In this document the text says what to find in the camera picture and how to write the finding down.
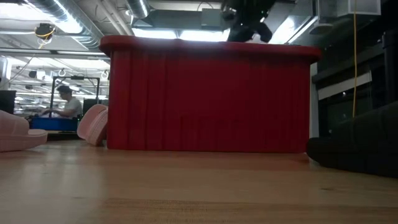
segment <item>ceiling light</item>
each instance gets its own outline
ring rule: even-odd
[[[177,36],[172,30],[144,30],[144,29],[133,29],[132,30],[137,37],[147,38],[160,38],[160,39],[176,39]]]
[[[61,81],[61,80],[59,80],[59,79],[57,79],[56,82],[60,82],[60,83],[62,83],[62,84],[64,84],[64,85],[69,85],[68,82],[66,82],[66,81]]]
[[[30,54],[51,54],[51,50],[36,50],[36,49],[1,49],[1,52],[7,53],[30,53]]]
[[[56,68],[64,68],[65,67],[65,64],[60,63],[59,61],[54,60],[53,58],[42,58],[42,57],[39,57],[37,59],[39,59],[39,60],[41,60],[41,61],[43,61],[43,62],[45,62],[45,63],[47,63],[47,64],[49,64],[49,65],[51,65],[53,67],[56,67]]]
[[[17,92],[17,95],[30,95],[30,96],[51,96],[51,93],[27,93],[27,92]],[[75,94],[74,97],[95,99],[95,95],[87,94]],[[98,95],[100,99],[105,99],[106,95]]]
[[[88,90],[85,90],[85,89],[81,89],[82,91],[85,91],[86,93],[91,93],[92,95],[95,95],[95,93],[93,93],[92,91],[88,91]]]
[[[1,19],[46,21],[47,17],[25,4],[0,3]]]
[[[185,30],[182,32],[180,39],[194,41],[218,42],[226,41],[229,36],[229,29],[222,31],[206,31],[206,30]]]
[[[298,37],[300,37],[305,31],[307,31],[316,21],[318,20],[318,16],[315,16],[314,18],[312,18],[310,20],[310,22],[308,22],[307,25],[305,25],[305,27],[303,27],[300,31],[298,31],[289,41],[288,43],[292,43],[294,42]]]
[[[275,31],[268,44],[284,44],[294,35],[294,31],[294,20],[288,17]]]
[[[44,105],[23,105],[24,107],[41,107],[41,108],[46,108]]]
[[[69,88],[70,88],[71,90],[80,91],[80,89],[79,89],[78,87],[75,87],[75,86],[70,86]]]
[[[69,50],[58,50],[57,52],[58,54],[67,54],[67,55],[106,56],[106,54],[102,52],[78,52],[78,51],[69,51]]]
[[[21,60],[16,59],[16,58],[10,58],[9,57],[9,58],[7,58],[7,61],[9,63],[13,64],[13,65],[23,65],[23,66],[26,65],[26,62],[21,61]],[[34,66],[36,66],[36,67],[53,67],[53,66],[51,66],[51,65],[49,65],[49,64],[47,64],[47,63],[45,63],[45,62],[43,62],[43,61],[41,61],[41,60],[39,60],[37,58],[33,58],[29,62],[28,66],[29,67],[34,67]]]
[[[60,59],[60,61],[75,68],[92,68],[98,70],[109,70],[110,68],[110,65],[103,60]]]

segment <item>wooden surface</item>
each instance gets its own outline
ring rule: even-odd
[[[305,155],[107,151],[83,141],[0,154],[0,223],[398,223],[398,180]]]

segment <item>person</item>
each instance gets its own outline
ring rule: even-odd
[[[81,115],[81,103],[78,99],[72,96],[72,90],[69,88],[69,86],[62,85],[57,88],[57,91],[59,92],[61,99],[67,101],[64,109],[51,109],[44,112],[44,114],[53,112],[64,118],[76,118],[78,115]]]
[[[257,33],[261,41],[268,43],[272,32],[262,20],[268,17],[275,2],[276,0],[224,0],[221,3],[223,19],[231,26],[227,41],[246,42]]]

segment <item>pink object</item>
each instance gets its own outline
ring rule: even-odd
[[[89,144],[98,146],[106,135],[108,107],[94,105],[84,115],[77,129],[77,135]]]
[[[26,119],[0,111],[0,152],[30,149],[46,142],[46,131],[29,130]]]

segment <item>blue bin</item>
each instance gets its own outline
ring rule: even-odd
[[[33,118],[32,129],[44,129],[48,131],[76,131],[77,119],[66,118]]]

